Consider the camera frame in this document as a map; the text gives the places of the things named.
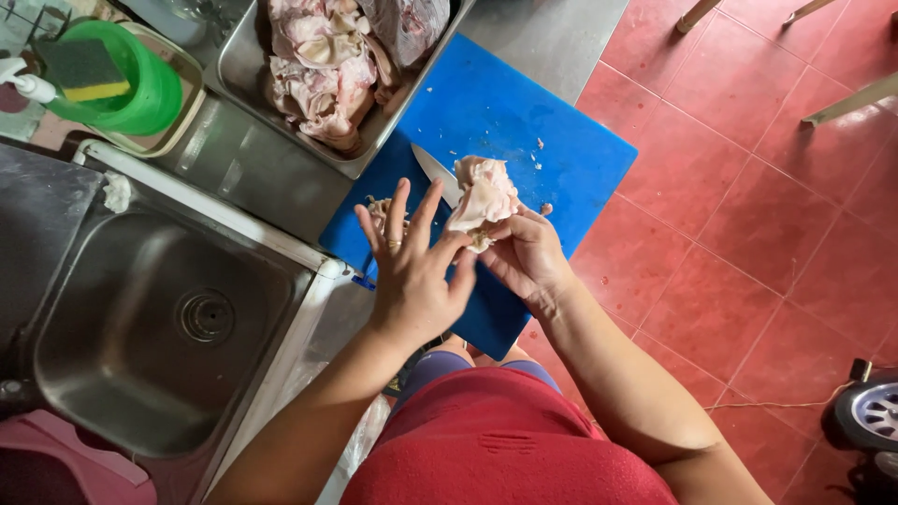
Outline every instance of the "blue cutting board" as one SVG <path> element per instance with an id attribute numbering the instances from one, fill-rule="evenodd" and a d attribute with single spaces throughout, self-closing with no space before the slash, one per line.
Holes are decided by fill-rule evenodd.
<path id="1" fill-rule="evenodd" d="M 507 160 L 521 201 L 534 209 L 546 202 L 554 207 L 549 221 L 570 258 L 636 159 L 636 149 L 462 35 L 453 37 L 423 87 L 427 91 L 418 93 L 319 243 L 356 269 L 365 268 L 370 249 L 352 208 L 367 203 L 367 195 L 390 197 L 400 177 L 411 181 L 409 212 L 418 207 L 430 181 L 411 152 L 409 144 L 415 143 L 450 170 L 464 155 Z M 441 200 L 431 243 L 449 213 Z M 502 359 L 531 315 L 480 263 L 477 275 L 471 301 L 452 331 Z"/>

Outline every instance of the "person's left hand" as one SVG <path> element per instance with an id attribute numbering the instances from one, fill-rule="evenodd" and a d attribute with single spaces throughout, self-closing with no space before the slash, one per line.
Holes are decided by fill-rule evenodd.
<path id="1" fill-rule="evenodd" d="M 477 260 L 476 254 L 462 249 L 471 244 L 471 238 L 462 232 L 444 233 L 433 248 L 428 247 L 430 223 L 443 192 L 438 178 L 411 217 L 408 233 L 403 238 L 410 187 L 408 179 L 399 180 L 383 233 L 374 228 L 364 205 L 355 207 L 358 222 L 377 260 L 374 311 L 367 327 L 407 347 L 409 354 L 449 329 L 462 316 L 474 289 Z M 446 282 L 446 269 L 456 253 L 459 254 L 455 273 Z"/>

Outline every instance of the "sponge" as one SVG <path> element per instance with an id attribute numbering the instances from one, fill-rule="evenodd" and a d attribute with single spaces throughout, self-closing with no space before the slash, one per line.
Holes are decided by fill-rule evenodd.
<path id="1" fill-rule="evenodd" d="M 36 49 L 71 102 L 120 96 L 131 89 L 102 40 L 39 42 Z"/>

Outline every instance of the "green bucket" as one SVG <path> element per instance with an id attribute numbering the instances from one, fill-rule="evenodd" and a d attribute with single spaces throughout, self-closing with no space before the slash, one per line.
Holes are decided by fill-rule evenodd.
<path id="1" fill-rule="evenodd" d="M 47 104 L 59 117 L 106 131 L 126 135 L 154 135 L 170 127 L 180 112 L 181 86 L 178 74 L 130 31 L 114 22 L 80 22 L 60 40 L 99 39 L 119 70 L 131 84 L 127 94 L 69 102 L 56 99 Z"/>

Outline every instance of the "red shirt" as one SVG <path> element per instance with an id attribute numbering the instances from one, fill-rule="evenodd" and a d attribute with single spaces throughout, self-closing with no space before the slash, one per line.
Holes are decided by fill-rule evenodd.
<path id="1" fill-rule="evenodd" d="M 670 488 L 554 389 L 509 368 L 424 386 L 387 422 L 340 503 L 673 505 Z"/>

